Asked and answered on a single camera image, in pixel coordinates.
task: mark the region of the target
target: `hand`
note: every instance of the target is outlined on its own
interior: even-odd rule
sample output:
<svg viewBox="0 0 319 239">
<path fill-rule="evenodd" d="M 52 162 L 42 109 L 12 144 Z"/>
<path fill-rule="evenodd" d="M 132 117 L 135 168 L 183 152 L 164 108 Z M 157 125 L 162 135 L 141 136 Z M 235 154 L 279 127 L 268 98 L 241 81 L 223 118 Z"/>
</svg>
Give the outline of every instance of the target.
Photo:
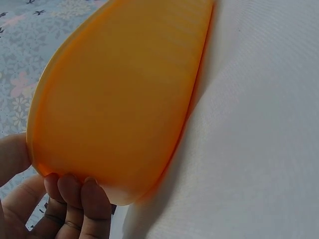
<svg viewBox="0 0 319 239">
<path fill-rule="evenodd" d="M 0 186 L 30 166 L 25 142 L 25 134 L 0 140 Z M 45 215 L 29 232 L 25 224 L 46 191 Z M 0 207 L 1 239 L 108 239 L 110 224 L 111 205 L 103 189 L 93 179 L 82 185 L 72 175 L 33 176 Z"/>
</svg>

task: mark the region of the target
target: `orange translucent lid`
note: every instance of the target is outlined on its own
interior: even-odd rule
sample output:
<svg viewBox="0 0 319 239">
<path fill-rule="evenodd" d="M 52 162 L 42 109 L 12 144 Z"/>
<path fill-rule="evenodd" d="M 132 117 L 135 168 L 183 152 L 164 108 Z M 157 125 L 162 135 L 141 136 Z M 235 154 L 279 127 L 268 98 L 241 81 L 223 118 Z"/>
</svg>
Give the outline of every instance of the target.
<svg viewBox="0 0 319 239">
<path fill-rule="evenodd" d="M 159 179 L 185 121 L 214 0 L 114 0 L 47 65 L 27 144 L 46 176 L 95 177 L 134 202 Z"/>
</svg>

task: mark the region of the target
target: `white fabric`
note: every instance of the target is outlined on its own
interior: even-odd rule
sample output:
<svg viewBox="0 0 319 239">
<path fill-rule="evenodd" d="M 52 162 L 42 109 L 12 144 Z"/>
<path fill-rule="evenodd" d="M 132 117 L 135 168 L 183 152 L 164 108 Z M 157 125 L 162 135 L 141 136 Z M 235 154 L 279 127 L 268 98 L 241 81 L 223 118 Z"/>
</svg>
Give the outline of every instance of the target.
<svg viewBox="0 0 319 239">
<path fill-rule="evenodd" d="M 212 43 L 165 182 L 112 239 L 318 238 L 319 1 L 221 0 Z"/>
</svg>

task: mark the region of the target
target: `floral fabric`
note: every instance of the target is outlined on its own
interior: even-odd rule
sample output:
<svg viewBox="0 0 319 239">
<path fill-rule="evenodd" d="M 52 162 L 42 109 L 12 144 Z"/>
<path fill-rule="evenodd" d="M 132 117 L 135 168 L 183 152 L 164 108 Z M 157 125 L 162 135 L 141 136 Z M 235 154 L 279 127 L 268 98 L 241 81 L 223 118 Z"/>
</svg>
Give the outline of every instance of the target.
<svg viewBox="0 0 319 239">
<path fill-rule="evenodd" d="M 0 137 L 26 130 L 31 99 L 38 79 L 61 43 L 107 0 L 0 1 Z M 5 197 L 33 168 L 0 189 Z M 47 197 L 27 226 L 42 217 Z"/>
</svg>

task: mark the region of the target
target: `orange plastic scoop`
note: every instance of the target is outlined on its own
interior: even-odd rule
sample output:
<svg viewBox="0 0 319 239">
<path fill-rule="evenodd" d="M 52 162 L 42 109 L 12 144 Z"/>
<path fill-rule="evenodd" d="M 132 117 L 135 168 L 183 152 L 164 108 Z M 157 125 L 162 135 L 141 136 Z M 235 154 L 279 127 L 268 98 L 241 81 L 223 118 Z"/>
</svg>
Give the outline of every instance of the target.
<svg viewBox="0 0 319 239">
<path fill-rule="evenodd" d="M 55 53 L 36 89 L 27 143 L 42 175 L 95 177 L 134 202 L 169 162 L 214 0 L 114 0 Z"/>
</svg>

